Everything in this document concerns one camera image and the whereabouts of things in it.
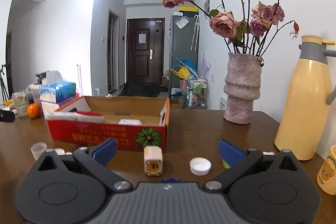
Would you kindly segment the white bottle cap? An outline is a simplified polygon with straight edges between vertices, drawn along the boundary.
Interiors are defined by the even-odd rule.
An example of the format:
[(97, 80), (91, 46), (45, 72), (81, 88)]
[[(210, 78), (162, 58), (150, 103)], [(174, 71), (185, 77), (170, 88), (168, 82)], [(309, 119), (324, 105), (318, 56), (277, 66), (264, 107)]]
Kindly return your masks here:
[(57, 153), (57, 155), (65, 155), (66, 152), (62, 148), (55, 148), (54, 151)]
[(206, 176), (212, 167), (212, 164), (209, 160), (203, 157), (195, 157), (189, 162), (190, 171), (196, 176)]

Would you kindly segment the clear jar white pellets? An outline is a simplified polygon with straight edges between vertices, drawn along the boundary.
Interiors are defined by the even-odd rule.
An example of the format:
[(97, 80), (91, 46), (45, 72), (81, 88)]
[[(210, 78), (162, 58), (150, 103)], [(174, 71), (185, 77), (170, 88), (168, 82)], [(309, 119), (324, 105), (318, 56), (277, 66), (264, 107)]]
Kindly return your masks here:
[(118, 123), (120, 125), (142, 125), (142, 122), (138, 119), (121, 119)]

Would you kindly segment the red white lint brush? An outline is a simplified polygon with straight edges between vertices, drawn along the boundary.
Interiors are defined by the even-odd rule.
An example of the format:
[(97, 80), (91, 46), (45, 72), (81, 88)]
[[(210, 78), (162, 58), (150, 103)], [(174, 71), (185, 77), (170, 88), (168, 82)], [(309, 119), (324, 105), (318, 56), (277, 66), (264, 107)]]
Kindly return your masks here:
[(69, 120), (82, 121), (87, 123), (104, 123), (104, 116), (92, 112), (48, 112), (45, 115), (46, 120)]

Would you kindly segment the grey tape roll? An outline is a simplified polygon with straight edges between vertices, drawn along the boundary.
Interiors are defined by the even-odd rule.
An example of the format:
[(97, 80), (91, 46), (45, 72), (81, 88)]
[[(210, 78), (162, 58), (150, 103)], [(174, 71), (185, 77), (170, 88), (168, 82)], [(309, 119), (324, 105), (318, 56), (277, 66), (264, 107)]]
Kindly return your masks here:
[(34, 160), (37, 161), (43, 152), (47, 149), (46, 143), (38, 142), (31, 146), (31, 153), (34, 157)]

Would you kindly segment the cream cube charger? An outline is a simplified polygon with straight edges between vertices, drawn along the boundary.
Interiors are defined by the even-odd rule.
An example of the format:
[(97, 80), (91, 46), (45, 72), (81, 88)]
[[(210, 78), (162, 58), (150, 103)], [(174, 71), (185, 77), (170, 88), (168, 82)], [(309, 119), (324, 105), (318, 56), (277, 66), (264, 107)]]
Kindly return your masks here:
[(144, 172), (148, 176), (160, 176), (163, 171), (163, 153), (159, 146), (148, 145), (143, 154)]

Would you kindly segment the blue jar lid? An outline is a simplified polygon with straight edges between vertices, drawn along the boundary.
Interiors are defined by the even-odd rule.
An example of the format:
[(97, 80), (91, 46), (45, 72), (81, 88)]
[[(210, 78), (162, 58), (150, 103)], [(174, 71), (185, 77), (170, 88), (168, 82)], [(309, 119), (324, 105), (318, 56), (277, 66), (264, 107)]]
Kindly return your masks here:
[(175, 179), (175, 178), (165, 178), (160, 180), (161, 183), (180, 183), (182, 180), (180, 179)]

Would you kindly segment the green spray bottle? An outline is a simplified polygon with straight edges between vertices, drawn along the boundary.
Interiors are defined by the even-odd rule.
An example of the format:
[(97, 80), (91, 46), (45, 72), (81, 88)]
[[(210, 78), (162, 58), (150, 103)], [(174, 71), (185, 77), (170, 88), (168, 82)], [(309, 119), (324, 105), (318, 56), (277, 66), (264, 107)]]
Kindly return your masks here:
[(230, 168), (230, 166), (228, 165), (228, 163), (225, 160), (223, 160), (223, 167), (225, 169), (229, 169)]

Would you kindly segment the glass cup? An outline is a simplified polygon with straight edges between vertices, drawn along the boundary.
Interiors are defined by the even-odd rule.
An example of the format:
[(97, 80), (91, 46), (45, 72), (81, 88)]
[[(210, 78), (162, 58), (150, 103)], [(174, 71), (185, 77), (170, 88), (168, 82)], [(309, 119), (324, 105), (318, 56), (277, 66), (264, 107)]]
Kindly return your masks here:
[(18, 116), (24, 118), (27, 116), (27, 108), (29, 106), (29, 96), (26, 91), (19, 91), (13, 93), (13, 101), (17, 109)]

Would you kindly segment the orange fruit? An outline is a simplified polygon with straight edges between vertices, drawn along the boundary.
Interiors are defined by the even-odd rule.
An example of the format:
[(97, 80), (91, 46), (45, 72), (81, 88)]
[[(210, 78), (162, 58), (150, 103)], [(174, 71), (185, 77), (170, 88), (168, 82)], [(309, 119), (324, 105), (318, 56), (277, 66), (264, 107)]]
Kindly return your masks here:
[(41, 107), (37, 103), (31, 103), (27, 107), (27, 115), (31, 119), (36, 119), (41, 116)]

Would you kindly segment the purple tissue pack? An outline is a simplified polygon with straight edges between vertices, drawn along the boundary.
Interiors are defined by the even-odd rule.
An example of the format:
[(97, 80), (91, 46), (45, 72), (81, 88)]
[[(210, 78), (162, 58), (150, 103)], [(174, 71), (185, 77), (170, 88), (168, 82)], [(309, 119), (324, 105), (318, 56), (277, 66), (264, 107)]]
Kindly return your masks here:
[(47, 102), (47, 101), (41, 101), (42, 104), (42, 111), (43, 111), (43, 115), (44, 117), (46, 117), (47, 113), (49, 112), (55, 112), (58, 108), (60, 108), (61, 106), (75, 100), (76, 98), (78, 98), (80, 95), (79, 93), (76, 93), (75, 95), (66, 98), (64, 100), (61, 100), (59, 102)]

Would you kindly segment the red cardboard box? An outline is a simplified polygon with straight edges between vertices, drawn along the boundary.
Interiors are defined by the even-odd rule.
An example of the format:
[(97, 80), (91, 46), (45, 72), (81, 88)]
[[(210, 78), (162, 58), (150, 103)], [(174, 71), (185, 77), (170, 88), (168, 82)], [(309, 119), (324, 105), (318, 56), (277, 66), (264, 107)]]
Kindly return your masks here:
[[(55, 112), (85, 111), (104, 116), (104, 123), (46, 120), (53, 140), (83, 146), (112, 137), (119, 150), (142, 151), (148, 145), (166, 149), (170, 116), (168, 98), (143, 96), (81, 96)], [(121, 119), (138, 119), (142, 125), (120, 125)]]

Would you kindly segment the pink textured vase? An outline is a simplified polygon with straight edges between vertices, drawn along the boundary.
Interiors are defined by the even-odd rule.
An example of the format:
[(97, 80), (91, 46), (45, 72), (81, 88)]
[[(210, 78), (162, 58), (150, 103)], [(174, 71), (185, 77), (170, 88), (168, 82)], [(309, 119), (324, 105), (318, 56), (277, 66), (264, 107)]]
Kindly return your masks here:
[(224, 119), (235, 124), (250, 124), (253, 103), (260, 98), (262, 59), (251, 54), (228, 54), (223, 91), (228, 95)]

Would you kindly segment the dark brown door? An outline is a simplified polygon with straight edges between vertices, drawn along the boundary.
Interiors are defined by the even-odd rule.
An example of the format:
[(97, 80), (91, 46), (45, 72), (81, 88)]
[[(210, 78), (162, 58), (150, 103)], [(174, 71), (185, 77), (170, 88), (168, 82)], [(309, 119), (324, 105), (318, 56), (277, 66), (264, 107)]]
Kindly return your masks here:
[(164, 57), (163, 18), (127, 20), (126, 80), (161, 84)]

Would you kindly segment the dried pink roses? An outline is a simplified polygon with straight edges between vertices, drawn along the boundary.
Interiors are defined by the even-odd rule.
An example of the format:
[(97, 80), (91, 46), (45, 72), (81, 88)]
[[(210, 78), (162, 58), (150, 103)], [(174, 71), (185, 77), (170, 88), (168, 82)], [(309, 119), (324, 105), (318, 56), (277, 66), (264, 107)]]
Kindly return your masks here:
[(271, 29), (276, 33), (287, 26), (280, 1), (264, 4), (251, 0), (219, 0), (214, 8), (202, 8), (196, 0), (161, 0), (165, 8), (189, 3), (205, 15), (211, 30), (224, 39), (230, 53), (262, 57), (274, 38), (268, 38)]

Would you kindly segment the grey refrigerator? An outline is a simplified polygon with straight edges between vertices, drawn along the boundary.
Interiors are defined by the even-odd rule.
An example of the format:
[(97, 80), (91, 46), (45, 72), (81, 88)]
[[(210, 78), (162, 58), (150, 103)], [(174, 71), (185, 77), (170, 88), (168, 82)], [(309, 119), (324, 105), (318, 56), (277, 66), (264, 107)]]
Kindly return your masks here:
[(189, 59), (193, 65), (198, 65), (198, 50), (191, 50), (196, 18), (187, 16), (171, 16), (170, 19), (170, 49), (169, 49), (169, 98), (175, 88), (179, 88), (179, 78), (170, 70), (173, 66), (179, 69), (181, 63), (176, 58)]

